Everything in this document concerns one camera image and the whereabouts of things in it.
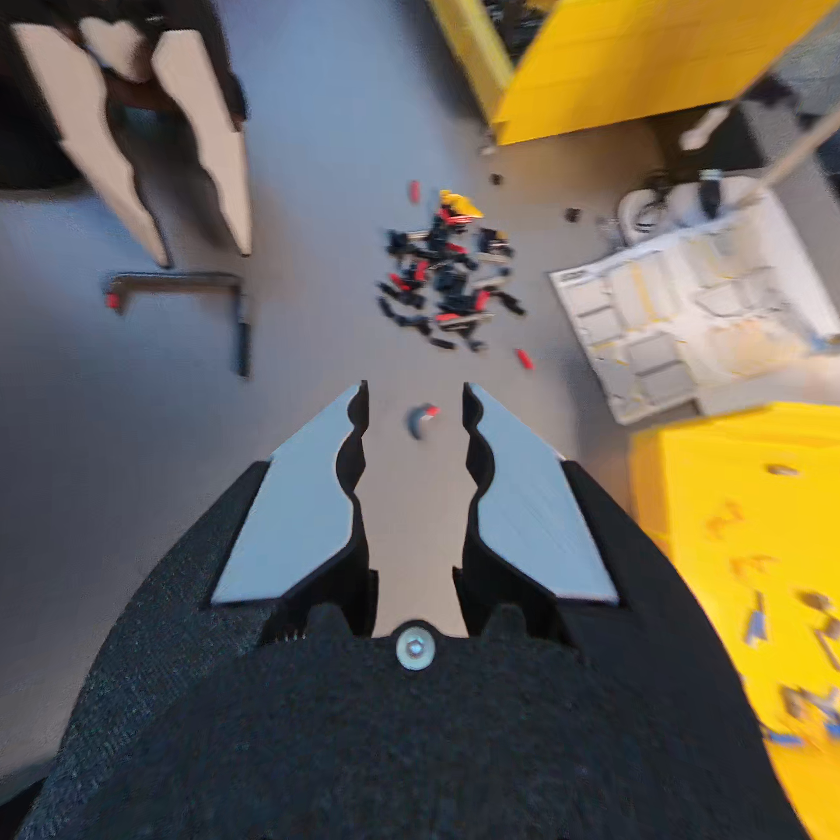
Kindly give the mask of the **white sticker sheet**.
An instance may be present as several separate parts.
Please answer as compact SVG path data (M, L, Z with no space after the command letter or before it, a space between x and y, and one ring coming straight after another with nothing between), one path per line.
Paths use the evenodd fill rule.
M791 225L757 207L549 273L616 422L829 350L838 313Z

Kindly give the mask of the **grey desk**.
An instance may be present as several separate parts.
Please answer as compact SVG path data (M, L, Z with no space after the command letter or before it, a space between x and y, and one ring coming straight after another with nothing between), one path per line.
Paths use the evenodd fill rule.
M358 485L381 586L375 631L421 617L465 632L452 582L473 484L461 425L476 382L627 503L616 425L548 272L599 259L599 222L662 169L646 122L501 147L425 2L220 2L245 89L254 251L211 213L188 126L123 136L180 270L246 281L252 376L234 371L216 293L132 296L155 264L93 192L2 194L2 800L47 772L93 659L160 557L254 461L366 380ZM490 183L492 173L504 177ZM407 187L422 187L411 204ZM510 237L511 292L471 353L430 346L376 306L385 231L469 196ZM564 219L568 207L580 220ZM515 349L535 364L524 370ZM423 441L406 417L432 403Z

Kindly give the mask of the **yellow storage bin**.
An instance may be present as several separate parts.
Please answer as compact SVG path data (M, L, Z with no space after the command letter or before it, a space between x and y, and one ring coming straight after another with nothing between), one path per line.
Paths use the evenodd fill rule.
M839 422L837 406L773 403L750 411L658 427L637 434L631 447L633 509L692 590L719 638L712 615L705 522L718 504L761 463L793 461L838 489L839 693ZM838 744L826 749L763 743L773 769L811 838L839 838Z
M427 5L505 146L734 100L838 2L525 2L517 62L484 2Z

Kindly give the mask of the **heap of dark grey bricks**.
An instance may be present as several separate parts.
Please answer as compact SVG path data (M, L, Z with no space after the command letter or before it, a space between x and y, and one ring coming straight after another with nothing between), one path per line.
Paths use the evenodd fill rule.
M539 33L556 1L483 1L513 65L517 65Z

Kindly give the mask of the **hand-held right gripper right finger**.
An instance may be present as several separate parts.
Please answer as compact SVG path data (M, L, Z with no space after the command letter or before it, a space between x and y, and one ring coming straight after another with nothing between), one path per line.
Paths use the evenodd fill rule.
M514 606L528 635L567 644L564 608L611 610L621 595L564 458L482 386L465 383L461 405L475 492L453 578L467 633Z

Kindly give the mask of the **scattered blue grey brick pins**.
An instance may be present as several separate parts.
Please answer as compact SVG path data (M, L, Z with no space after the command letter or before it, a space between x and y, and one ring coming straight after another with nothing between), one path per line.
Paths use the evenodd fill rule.
M712 615L764 737L838 744L837 483L761 463L705 522Z

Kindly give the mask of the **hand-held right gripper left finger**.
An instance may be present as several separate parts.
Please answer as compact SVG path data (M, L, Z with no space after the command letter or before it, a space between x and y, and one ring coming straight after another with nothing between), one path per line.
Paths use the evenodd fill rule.
M274 450L210 592L211 607L268 604L269 639L303 635L310 610L332 604L354 636L372 636L379 577L356 494L369 423L363 380Z

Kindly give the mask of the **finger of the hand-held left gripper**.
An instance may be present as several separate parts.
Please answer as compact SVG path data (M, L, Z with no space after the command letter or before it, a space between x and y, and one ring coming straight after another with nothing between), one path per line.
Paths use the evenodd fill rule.
M12 34L62 150L155 263L168 267L161 233L137 193L134 168L109 127L108 91L96 60L50 25L16 23Z
M253 248L245 133L237 129L201 34L170 29L152 55L154 73L191 125L198 160L212 179L227 228L242 256Z

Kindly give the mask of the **pile of black red pins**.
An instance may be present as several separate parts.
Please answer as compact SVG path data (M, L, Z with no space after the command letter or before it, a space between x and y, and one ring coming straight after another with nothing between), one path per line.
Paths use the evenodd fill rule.
M462 342L472 353L486 343L478 330L503 308L523 319L528 311L508 286L516 249L509 236L479 226L478 217L456 216L441 206L425 229L385 231L385 253L393 268L376 287L380 313L404 330L412 330L439 350L453 351Z

